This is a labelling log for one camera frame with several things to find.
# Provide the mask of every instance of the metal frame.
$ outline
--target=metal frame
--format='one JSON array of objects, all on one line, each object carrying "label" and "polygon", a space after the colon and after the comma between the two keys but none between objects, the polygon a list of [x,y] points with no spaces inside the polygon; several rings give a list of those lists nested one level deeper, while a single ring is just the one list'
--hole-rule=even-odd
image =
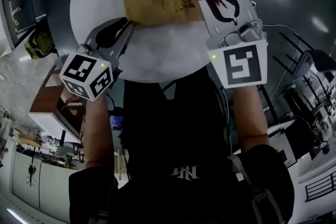
[{"label": "metal frame", "polygon": [[36,22],[20,31],[16,31],[13,23],[11,5],[9,0],[2,0],[0,1],[0,18],[3,24],[4,32],[6,35],[6,39],[11,50],[14,50],[30,33],[32,33],[36,28],[36,23],[39,20],[45,18],[46,15],[42,15],[36,18]]},{"label": "metal frame", "polygon": [[[318,180],[318,181],[316,181],[314,183],[311,183],[311,184],[307,185],[305,187],[305,189],[306,189],[306,197],[307,197],[306,202],[313,201],[313,200],[315,200],[317,198],[320,198],[320,197],[322,197],[324,195],[327,195],[327,194],[333,192],[334,190],[336,190],[336,188],[335,188],[335,182],[334,182],[336,180],[335,179],[335,174],[336,174],[336,172],[331,173],[329,176],[326,176],[326,177],[324,177],[324,178],[322,178],[322,179],[320,179],[320,180]],[[319,190],[319,189],[322,189],[322,188],[325,188],[325,187],[327,187],[327,188],[324,189],[324,190],[322,190],[322,191],[319,191],[317,193],[311,194],[312,192],[315,192],[316,190]]]},{"label": "metal frame", "polygon": [[6,39],[9,43],[10,48],[14,50],[19,40],[17,38],[16,30],[13,24],[9,0],[0,1],[0,17],[4,25]]},{"label": "metal frame", "polygon": [[[284,35],[283,33],[279,32],[279,34],[287,41],[289,42],[293,47],[295,47],[300,53],[301,53],[301,56],[300,56],[300,60],[301,60],[301,57],[303,56],[304,54],[304,51],[301,50],[290,38],[288,38],[286,35]],[[299,35],[297,35],[296,33],[294,33],[294,36],[296,36],[301,42],[303,42],[310,50],[314,50],[314,48],[309,45],[304,39],[302,39]],[[293,57],[289,56],[288,54],[286,54],[286,57],[289,58],[296,66],[294,68],[294,70],[290,70],[287,66],[285,66],[285,64],[283,62],[281,62],[277,57],[273,56],[273,58],[285,69],[287,70],[287,72],[289,72],[291,75],[293,75],[296,71],[296,68],[298,67],[298,64],[300,63],[300,60],[299,61],[296,61],[293,59]],[[311,105],[311,103],[308,101],[308,99],[303,96],[305,98],[305,100],[307,101],[308,105],[312,108],[312,112],[321,105],[321,100],[318,98],[316,92],[314,91],[313,87],[311,86],[311,84],[309,83],[309,80],[306,78],[306,76],[302,76],[306,82],[306,84],[308,85],[309,89],[311,90],[311,92],[313,93],[315,99],[317,100],[318,102],[318,105],[313,108],[313,106]],[[326,91],[326,89],[324,88],[323,86],[323,83],[322,81],[320,80],[319,76],[316,75],[316,77],[318,78],[321,86],[322,86],[322,89],[324,91],[324,94],[325,94],[325,97],[327,100],[330,100],[330,97]]]},{"label": "metal frame", "polygon": [[267,102],[267,104],[268,104],[269,110],[270,110],[270,112],[271,112],[271,114],[272,114],[274,123],[275,123],[276,125],[277,125],[277,124],[280,124],[279,119],[278,119],[278,116],[277,116],[277,113],[276,113],[275,110],[274,110],[274,107],[273,107],[272,102],[271,102],[271,100],[270,100],[270,98],[269,98],[269,96],[268,96],[268,94],[267,94],[267,92],[266,92],[265,87],[264,87],[263,85],[260,85],[259,88],[258,88],[258,91],[261,91],[261,92],[263,93],[263,95],[264,95],[264,97],[265,97],[265,100],[266,100],[266,102]]}]

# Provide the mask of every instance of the black t-shirt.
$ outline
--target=black t-shirt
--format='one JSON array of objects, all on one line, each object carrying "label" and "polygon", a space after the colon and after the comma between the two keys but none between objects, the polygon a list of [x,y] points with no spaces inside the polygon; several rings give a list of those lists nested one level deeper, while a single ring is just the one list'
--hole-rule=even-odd
[{"label": "black t-shirt", "polygon": [[[218,223],[254,223],[255,215],[244,180],[238,181],[229,160],[191,163],[184,167],[151,167],[144,160],[143,177],[118,189],[113,172],[90,168],[69,178],[70,221],[87,223],[98,210],[111,223],[135,221],[183,223],[212,220]],[[293,212],[294,190],[280,155],[270,146],[250,149],[242,163],[254,185],[274,196],[282,217]]]}]

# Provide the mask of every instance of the white round table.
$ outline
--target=white round table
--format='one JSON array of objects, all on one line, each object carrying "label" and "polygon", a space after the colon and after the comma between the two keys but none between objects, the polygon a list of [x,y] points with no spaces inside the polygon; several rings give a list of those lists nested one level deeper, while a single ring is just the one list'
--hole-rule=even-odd
[{"label": "white round table", "polygon": [[[124,17],[123,0],[71,0],[70,20],[79,44],[98,25]],[[120,58],[120,78],[135,82],[166,82],[192,74],[207,65],[204,22],[164,24],[135,29]]]}]

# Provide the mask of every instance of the black cable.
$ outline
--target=black cable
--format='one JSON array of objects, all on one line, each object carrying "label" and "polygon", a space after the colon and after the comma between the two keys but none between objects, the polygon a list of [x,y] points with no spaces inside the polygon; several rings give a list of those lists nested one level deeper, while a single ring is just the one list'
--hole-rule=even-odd
[{"label": "black cable", "polygon": [[266,100],[266,102],[267,102],[267,104],[268,104],[269,110],[270,110],[270,112],[271,112],[271,114],[272,114],[274,123],[275,123],[275,124],[280,124],[279,119],[278,119],[278,117],[277,117],[277,113],[276,113],[275,110],[274,110],[274,107],[273,107],[273,105],[272,105],[271,100],[269,99],[269,96],[268,96],[268,94],[267,94],[267,92],[266,92],[266,90],[265,90],[265,87],[264,87],[263,85],[260,85],[259,90],[262,91],[262,93],[263,93],[263,95],[264,95],[264,97],[265,97],[265,100]]},{"label": "black cable", "polygon": [[38,174],[38,208],[41,211],[41,203],[40,203],[40,182],[41,182],[41,168],[42,168],[42,162],[40,162],[40,171]]},{"label": "black cable", "polygon": [[122,154],[124,155],[124,160],[125,160],[125,164],[126,164],[126,173],[127,173],[127,177],[128,177],[128,180],[130,181],[131,178],[130,178],[130,174],[128,173],[128,161],[127,161],[127,159],[126,159],[124,146],[123,146],[122,144],[121,144],[121,149],[122,149]]},{"label": "black cable", "polygon": [[316,126],[312,126],[312,127],[310,127],[309,123],[308,123],[303,117],[301,117],[301,116],[294,115],[294,118],[299,118],[299,119],[301,119],[302,121],[304,121],[305,124],[308,125],[309,130],[310,130],[310,131],[312,132],[312,134],[317,138],[317,140],[319,140],[320,144],[322,145],[322,141],[321,141],[321,139],[320,139],[320,137],[319,137],[319,135],[322,137],[322,133],[321,133],[321,130],[320,130],[318,127],[316,127]]},{"label": "black cable", "polygon": [[227,100],[227,97],[226,97],[226,94],[224,92],[224,87],[221,87],[220,89],[224,95],[224,98],[225,98],[225,102],[226,102],[226,106],[227,106],[227,116],[226,116],[226,119],[225,121],[227,122],[226,126],[227,126],[227,141],[228,143],[230,143],[230,152],[231,152],[231,155],[233,154],[232,152],[232,143],[231,143],[231,126],[230,126],[230,113],[229,113],[229,102]]},{"label": "black cable", "polygon": [[328,95],[328,93],[327,93],[327,91],[326,91],[326,89],[324,88],[324,86],[323,86],[323,83],[322,83],[322,81],[321,81],[321,79],[319,78],[319,76],[318,75],[316,75],[315,73],[313,73],[316,77],[317,77],[317,79],[319,80],[319,82],[320,82],[320,85],[322,86],[322,89],[323,89],[323,92],[324,92],[324,95],[325,95],[325,99],[327,100],[327,104],[329,104],[329,103],[331,103],[331,99],[330,99],[330,96]]},{"label": "black cable", "polygon": [[111,99],[112,104],[113,104],[113,110],[114,110],[115,107],[116,107],[116,105],[114,104],[114,100],[112,99],[112,97],[108,93],[106,93],[106,95]]},{"label": "black cable", "polygon": [[228,120],[227,120],[227,116],[226,116],[226,112],[225,112],[225,106],[224,106],[224,103],[223,103],[223,99],[222,99],[222,97],[221,97],[221,95],[220,95],[220,93],[219,93],[219,90],[218,90],[218,88],[217,88],[217,86],[216,86],[216,83],[211,79],[211,78],[209,78],[210,79],[210,81],[211,81],[211,83],[212,83],[212,85],[213,85],[213,87],[214,87],[214,90],[215,90],[215,93],[216,93],[216,95],[217,95],[217,97],[219,98],[219,100],[220,100],[220,106],[222,107],[222,112],[223,112],[223,118],[224,118],[224,120],[225,120],[225,128],[226,128],[226,139],[227,139],[227,143],[230,143],[231,144],[231,138],[230,138],[230,129],[229,129],[229,122],[228,122]]},{"label": "black cable", "polygon": [[165,90],[169,89],[172,85],[174,85],[176,83],[176,80],[173,80],[171,83],[169,83],[166,87],[164,87],[162,89],[162,91],[164,92]]}]

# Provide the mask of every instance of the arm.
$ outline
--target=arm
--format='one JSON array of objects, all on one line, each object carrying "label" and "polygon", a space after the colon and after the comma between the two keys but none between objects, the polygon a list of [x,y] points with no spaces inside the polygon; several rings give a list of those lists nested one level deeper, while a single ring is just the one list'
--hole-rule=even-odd
[{"label": "arm", "polygon": [[234,113],[243,153],[256,145],[269,145],[267,121],[256,86],[234,90]]},{"label": "arm", "polygon": [[113,139],[104,93],[95,102],[88,101],[84,155],[86,168],[105,167],[114,170]]}]

